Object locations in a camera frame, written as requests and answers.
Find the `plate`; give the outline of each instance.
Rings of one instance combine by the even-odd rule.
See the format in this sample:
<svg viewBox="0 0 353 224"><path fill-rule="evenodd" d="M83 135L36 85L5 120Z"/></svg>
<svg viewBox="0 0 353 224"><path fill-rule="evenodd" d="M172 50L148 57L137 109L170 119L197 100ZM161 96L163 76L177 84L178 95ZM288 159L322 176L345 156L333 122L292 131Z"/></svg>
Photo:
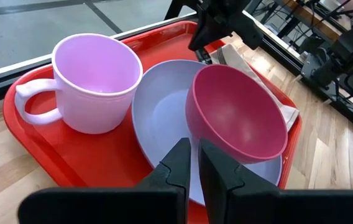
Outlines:
<svg viewBox="0 0 353 224"><path fill-rule="evenodd" d="M198 144L186 123L185 103L196 73L206 65L192 60L170 60L147 70L132 100L132 122L140 147L156 167L181 139L189 138L191 149L190 199L204 205L198 167ZM277 185L282 157L245 165Z"/></svg>

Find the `magenta bowl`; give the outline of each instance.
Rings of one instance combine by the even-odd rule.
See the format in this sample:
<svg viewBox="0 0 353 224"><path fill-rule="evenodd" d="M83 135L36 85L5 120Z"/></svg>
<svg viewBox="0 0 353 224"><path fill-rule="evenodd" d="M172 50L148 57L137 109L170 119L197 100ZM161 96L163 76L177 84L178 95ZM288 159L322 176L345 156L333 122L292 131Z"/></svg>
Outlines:
<svg viewBox="0 0 353 224"><path fill-rule="evenodd" d="M210 140L243 164L274 159L287 144L287 128L271 96L226 65L209 65L196 74L186 120L194 138Z"/></svg>

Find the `mug handle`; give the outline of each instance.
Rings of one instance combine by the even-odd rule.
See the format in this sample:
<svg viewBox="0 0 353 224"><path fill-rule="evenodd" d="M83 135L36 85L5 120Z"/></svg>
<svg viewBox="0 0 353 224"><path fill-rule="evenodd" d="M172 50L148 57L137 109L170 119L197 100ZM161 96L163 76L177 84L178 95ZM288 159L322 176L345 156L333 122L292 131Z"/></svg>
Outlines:
<svg viewBox="0 0 353 224"><path fill-rule="evenodd" d="M49 78L41 78L29 81L15 87L15 106L19 114L29 124L49 124L62 118L58 108L43 114L30 114L25 111L27 101L34 95L44 91L60 90L57 82Z"/></svg>

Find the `napkin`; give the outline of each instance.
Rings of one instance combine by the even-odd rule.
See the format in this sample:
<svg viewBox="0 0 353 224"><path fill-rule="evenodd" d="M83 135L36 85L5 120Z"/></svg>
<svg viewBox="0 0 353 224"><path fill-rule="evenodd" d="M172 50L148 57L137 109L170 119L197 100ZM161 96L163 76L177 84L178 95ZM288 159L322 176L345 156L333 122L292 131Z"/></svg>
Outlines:
<svg viewBox="0 0 353 224"><path fill-rule="evenodd" d="M290 128L293 126L296 118L298 117L298 113L300 112L296 108L293 108L291 106L286 106L283 105L277 98L276 96L265 86L265 84L262 82L262 80L255 74L255 72L249 67L247 62L237 53L236 49L233 47L231 44L227 44L222 47L222 52L225 58L225 61L228 66L236 68L242 72L244 72L246 75L250 76L252 79L254 79L259 85L261 85L268 93L269 95L273 98L273 100L276 102L278 108L282 112L284 122L286 123L287 126L287 131L290 130ZM218 55L216 51L210 54L211 60L213 63L219 63L218 60Z"/></svg>

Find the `floor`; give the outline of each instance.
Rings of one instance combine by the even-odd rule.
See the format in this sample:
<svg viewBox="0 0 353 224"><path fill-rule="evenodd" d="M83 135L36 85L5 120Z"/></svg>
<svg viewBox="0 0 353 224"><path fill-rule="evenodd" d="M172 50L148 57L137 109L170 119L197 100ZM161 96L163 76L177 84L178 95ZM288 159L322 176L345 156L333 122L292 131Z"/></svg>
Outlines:
<svg viewBox="0 0 353 224"><path fill-rule="evenodd" d="M272 2L263 0L259 8ZM0 67L49 54L68 35L113 35L162 21L170 3L171 0L0 0ZM193 10L184 7L180 15L190 12ZM285 25L285 17L285 11L280 10L266 25L278 32ZM295 40L300 33L294 30L285 41Z"/></svg>

